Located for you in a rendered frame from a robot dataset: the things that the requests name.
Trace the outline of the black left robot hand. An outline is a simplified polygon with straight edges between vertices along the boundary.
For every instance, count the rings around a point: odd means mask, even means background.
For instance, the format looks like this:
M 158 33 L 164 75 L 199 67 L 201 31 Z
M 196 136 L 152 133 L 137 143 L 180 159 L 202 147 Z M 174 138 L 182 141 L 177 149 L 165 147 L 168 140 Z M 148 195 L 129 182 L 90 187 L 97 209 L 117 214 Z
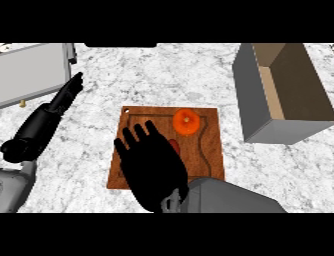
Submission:
M 2 144 L 0 152 L 7 162 L 19 163 L 38 158 L 53 137 L 65 111 L 81 90 L 83 73 L 78 72 L 59 89 L 52 101 L 37 107 L 13 138 Z

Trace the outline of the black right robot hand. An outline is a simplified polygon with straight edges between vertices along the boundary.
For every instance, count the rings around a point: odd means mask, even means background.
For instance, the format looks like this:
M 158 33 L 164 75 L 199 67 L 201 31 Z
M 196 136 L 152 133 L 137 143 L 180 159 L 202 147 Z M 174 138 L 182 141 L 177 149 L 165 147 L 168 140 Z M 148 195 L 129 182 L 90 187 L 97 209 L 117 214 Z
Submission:
M 124 178 L 143 209 L 152 213 L 167 212 L 165 199 L 177 192 L 183 203 L 188 196 L 188 171 L 180 156 L 151 120 L 146 130 L 134 125 L 123 129 L 124 141 L 114 140 Z

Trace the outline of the brown wooden cutting board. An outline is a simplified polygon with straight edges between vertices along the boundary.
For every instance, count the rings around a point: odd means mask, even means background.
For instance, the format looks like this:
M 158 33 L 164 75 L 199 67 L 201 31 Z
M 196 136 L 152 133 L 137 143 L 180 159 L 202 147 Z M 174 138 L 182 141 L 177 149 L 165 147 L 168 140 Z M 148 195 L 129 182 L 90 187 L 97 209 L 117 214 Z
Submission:
M 199 115 L 199 130 L 189 136 L 180 135 L 173 128 L 173 115 L 189 108 Z M 151 120 L 165 138 L 179 143 L 180 158 L 188 170 L 188 179 L 202 177 L 224 179 L 223 151 L 216 108 L 124 106 L 118 121 L 117 137 L 124 139 L 123 128 L 133 131 L 136 124 Z

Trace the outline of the orange bell pepper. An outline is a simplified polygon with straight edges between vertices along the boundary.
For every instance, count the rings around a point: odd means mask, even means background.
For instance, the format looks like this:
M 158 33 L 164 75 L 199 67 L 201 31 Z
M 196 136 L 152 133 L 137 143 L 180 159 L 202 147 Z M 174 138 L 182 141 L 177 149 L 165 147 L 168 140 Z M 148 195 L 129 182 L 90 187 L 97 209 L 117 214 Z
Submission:
M 199 130 L 199 115 L 189 108 L 182 108 L 173 115 L 174 131 L 185 136 L 192 135 Z

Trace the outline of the grey cardboard box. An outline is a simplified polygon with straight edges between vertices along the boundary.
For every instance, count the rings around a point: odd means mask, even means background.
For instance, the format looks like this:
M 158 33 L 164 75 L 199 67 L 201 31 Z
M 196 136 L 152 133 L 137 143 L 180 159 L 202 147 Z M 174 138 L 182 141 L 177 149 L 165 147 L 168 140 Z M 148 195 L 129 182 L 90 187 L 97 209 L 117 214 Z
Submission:
M 303 44 L 244 43 L 232 70 L 245 142 L 292 145 L 334 125 Z

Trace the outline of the red vegetable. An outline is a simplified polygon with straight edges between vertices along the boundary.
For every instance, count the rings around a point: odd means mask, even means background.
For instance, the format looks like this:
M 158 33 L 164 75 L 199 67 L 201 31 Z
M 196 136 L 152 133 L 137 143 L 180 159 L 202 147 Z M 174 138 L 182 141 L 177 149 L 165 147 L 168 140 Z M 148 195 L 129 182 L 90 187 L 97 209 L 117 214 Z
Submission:
M 177 141 L 176 141 L 174 139 L 170 139 L 170 140 L 168 140 L 168 143 L 170 143 L 170 145 L 171 145 L 171 147 L 173 147 L 173 149 L 174 149 L 174 151 L 176 151 L 176 154 L 180 155 L 180 148 L 179 148 L 179 143 L 177 143 Z

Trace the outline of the grey flat cabinet door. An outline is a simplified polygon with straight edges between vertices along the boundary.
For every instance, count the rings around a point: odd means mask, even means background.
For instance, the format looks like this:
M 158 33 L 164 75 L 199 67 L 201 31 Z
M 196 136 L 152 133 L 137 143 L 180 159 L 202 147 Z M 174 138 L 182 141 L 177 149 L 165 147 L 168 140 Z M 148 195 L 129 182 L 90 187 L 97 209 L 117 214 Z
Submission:
M 71 79 L 72 43 L 43 43 L 0 54 L 0 109 L 55 93 Z

